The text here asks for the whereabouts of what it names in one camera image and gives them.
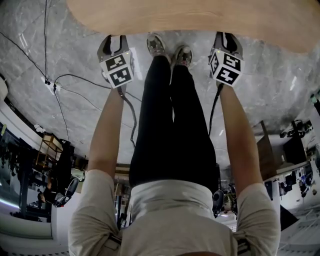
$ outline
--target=power strip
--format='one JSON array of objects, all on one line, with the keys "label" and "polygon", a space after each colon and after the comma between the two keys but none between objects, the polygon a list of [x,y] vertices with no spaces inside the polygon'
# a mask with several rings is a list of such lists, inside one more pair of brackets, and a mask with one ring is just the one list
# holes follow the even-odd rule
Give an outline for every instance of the power strip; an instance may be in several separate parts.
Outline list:
[{"label": "power strip", "polygon": [[[54,96],[54,95],[55,95],[55,93],[54,93],[54,82],[49,80],[49,83],[50,83],[50,84],[45,83],[46,79],[45,79],[43,76],[41,77],[41,80],[42,80],[43,84],[45,85],[45,87],[46,87],[46,88],[50,91],[50,93]],[[60,90],[61,90],[61,85],[58,85],[57,83],[56,83],[55,85],[56,85],[56,91],[60,92]]]}]

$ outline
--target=marble floor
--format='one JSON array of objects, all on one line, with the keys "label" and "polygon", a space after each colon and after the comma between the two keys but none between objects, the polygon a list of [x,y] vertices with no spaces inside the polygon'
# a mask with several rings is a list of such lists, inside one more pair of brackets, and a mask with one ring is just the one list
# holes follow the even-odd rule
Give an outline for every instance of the marble floor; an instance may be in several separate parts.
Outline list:
[{"label": "marble floor", "polygon": [[[0,1],[0,31],[14,40],[45,70],[44,21],[45,0]],[[180,44],[193,49],[190,72],[209,122],[217,91],[209,78],[208,55],[214,43],[214,31],[159,32],[173,53]],[[47,9],[47,74],[51,80],[66,73],[82,76],[108,86],[101,75],[97,50],[107,35],[96,33],[77,22],[69,12],[66,0],[48,0]],[[247,37],[237,37],[243,47],[245,71],[235,91],[254,126],[264,120],[270,134],[278,134],[297,116],[308,118],[312,108],[309,97],[320,84],[320,44],[308,54],[294,54],[277,46]],[[127,90],[142,98],[144,79],[152,61],[146,46],[146,34],[128,35],[129,47],[136,52],[135,80]],[[0,35],[0,73],[9,84],[8,97],[14,106],[33,124],[39,124],[60,138],[67,138],[65,124],[56,98],[44,86],[35,66],[7,39]],[[102,109],[108,89],[94,86],[74,77],[59,80],[64,89],[79,93]],[[88,154],[90,141],[100,116],[100,110],[79,95],[61,90],[58,93],[75,152]],[[137,118],[141,102],[128,97]],[[134,149],[130,142],[133,127],[130,108],[125,105],[122,117],[119,163],[130,163]],[[226,134],[221,105],[218,102],[211,133],[216,159],[222,170],[228,170]],[[222,177],[228,176],[224,171]]]}]

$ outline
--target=black chair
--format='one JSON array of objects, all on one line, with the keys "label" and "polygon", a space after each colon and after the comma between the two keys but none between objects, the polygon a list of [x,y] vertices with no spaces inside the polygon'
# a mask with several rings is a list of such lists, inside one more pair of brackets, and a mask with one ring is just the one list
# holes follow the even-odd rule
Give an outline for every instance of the black chair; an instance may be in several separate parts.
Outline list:
[{"label": "black chair", "polygon": [[63,207],[76,192],[78,184],[79,184],[78,178],[73,177],[64,195],[61,193],[58,193],[56,195],[53,205],[57,208]]}]

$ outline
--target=white t-shirt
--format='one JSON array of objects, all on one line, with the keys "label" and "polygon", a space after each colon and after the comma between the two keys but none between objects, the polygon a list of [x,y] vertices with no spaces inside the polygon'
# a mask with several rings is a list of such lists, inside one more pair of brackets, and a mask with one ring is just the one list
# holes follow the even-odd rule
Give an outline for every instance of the white t-shirt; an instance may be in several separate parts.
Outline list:
[{"label": "white t-shirt", "polygon": [[[280,217],[260,183],[248,186],[237,198],[236,232],[215,221],[212,193],[192,182],[160,180],[133,188],[133,223],[121,231],[116,224],[114,181],[107,173],[89,171],[81,194],[69,228],[70,255],[162,256],[206,251],[235,256],[242,250],[239,241],[245,241],[252,255],[271,256],[279,246]],[[110,234],[122,239],[119,247],[107,245]]]}]

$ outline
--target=white cube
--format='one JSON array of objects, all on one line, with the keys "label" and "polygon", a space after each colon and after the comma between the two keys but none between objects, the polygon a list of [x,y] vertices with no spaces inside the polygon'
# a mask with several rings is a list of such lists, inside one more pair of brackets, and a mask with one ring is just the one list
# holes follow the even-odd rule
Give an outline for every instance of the white cube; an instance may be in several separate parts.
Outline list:
[{"label": "white cube", "polygon": [[133,59],[130,50],[100,62],[112,88],[123,86],[134,79]]},{"label": "white cube", "polygon": [[209,61],[214,80],[235,86],[245,68],[245,62],[222,50],[215,49]]}]

